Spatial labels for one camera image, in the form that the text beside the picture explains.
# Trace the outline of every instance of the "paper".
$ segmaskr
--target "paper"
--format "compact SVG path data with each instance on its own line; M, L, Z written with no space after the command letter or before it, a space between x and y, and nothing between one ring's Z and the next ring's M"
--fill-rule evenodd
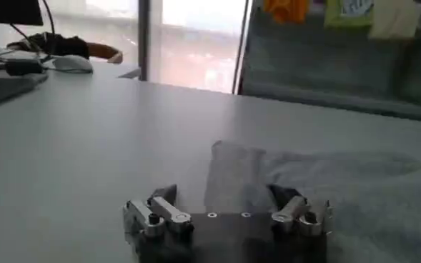
M413 0L376 0L371 39L409 39L421 19L421 4Z

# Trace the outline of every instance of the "keyboard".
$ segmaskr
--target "keyboard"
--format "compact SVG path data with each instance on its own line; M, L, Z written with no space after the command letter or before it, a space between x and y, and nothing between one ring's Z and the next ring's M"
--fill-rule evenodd
M0 77L0 104L32 91L36 85L33 79Z

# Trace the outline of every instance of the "table surface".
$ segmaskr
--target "table surface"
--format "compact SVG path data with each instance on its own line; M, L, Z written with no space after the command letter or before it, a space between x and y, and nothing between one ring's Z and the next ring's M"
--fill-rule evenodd
M52 74L0 106L0 262L132 262L121 206L178 184L203 212L218 140L421 161L421 122L115 79Z

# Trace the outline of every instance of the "bolt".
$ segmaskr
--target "bolt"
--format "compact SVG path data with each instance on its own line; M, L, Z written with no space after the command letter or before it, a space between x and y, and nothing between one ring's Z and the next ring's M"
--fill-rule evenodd
M160 221L160 217L155 213L150 214L148 216L148 222L152 225L159 224L159 221Z

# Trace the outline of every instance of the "cable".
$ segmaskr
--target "cable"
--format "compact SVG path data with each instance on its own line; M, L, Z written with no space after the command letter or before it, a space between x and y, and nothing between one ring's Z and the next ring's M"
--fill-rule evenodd
M48 6L48 3L46 0L43 0L46 12L48 14L48 18L50 19L50 25L51 25L51 35L53 36L53 42L51 43L51 48L48 54L45 56L44 59L41 60L42 63L47 62L51 59L51 56L54 54L54 50L56 49L56 32L54 30L54 21L53 16L51 15L50 7Z
M35 42L33 42L23 31L21 31L18 27L16 27L14 24L10 24L10 26L11 27L13 27L13 29L15 29L16 30L16 32L18 32L19 34L21 34L28 42L29 42L29 44L31 45L31 47L32 48L34 48L35 49L35 52L37 53L37 54L40 54L40 51L41 51L41 49L40 49L40 47L39 46L37 46L37 44L35 44Z

